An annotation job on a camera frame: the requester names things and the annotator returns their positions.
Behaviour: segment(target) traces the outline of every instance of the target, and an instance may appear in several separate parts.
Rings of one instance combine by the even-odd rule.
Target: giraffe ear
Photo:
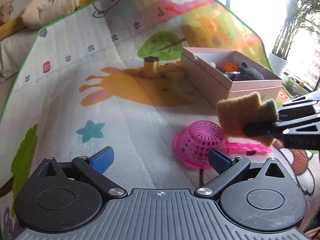
[[[94,104],[97,104],[99,102],[102,102],[102,101],[110,98],[111,96],[113,96],[113,95],[110,92],[101,89],[101,90],[93,92],[93,93],[87,95],[85,98],[83,98],[80,102],[80,105],[81,106],[92,106]]]
[[[102,68],[101,71],[109,74],[121,72],[121,70],[116,67],[105,67],[105,68]]]

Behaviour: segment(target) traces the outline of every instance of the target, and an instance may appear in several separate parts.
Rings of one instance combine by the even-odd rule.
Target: open box
[[[214,62],[219,68],[228,62],[234,62],[239,66],[246,62],[249,67],[259,71],[265,80],[232,82],[212,67],[210,62]],[[219,100],[241,97],[254,91],[260,94],[261,100],[276,99],[281,89],[281,78],[235,50],[183,48],[180,66],[185,70],[185,76],[214,107]]]

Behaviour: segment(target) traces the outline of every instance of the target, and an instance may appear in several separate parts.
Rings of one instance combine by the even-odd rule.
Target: star print
[[[83,128],[76,131],[77,134],[82,135],[82,142],[85,143],[91,138],[103,138],[103,133],[100,131],[106,123],[94,123],[88,120]]]

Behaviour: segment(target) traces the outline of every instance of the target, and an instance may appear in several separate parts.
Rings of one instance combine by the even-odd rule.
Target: screw
[[[209,196],[213,193],[212,189],[207,187],[201,187],[197,190],[197,193],[201,196]]]
[[[119,188],[119,187],[115,187],[115,188],[112,188],[111,190],[109,190],[109,194],[111,194],[113,196],[121,196],[124,194],[124,189]]]

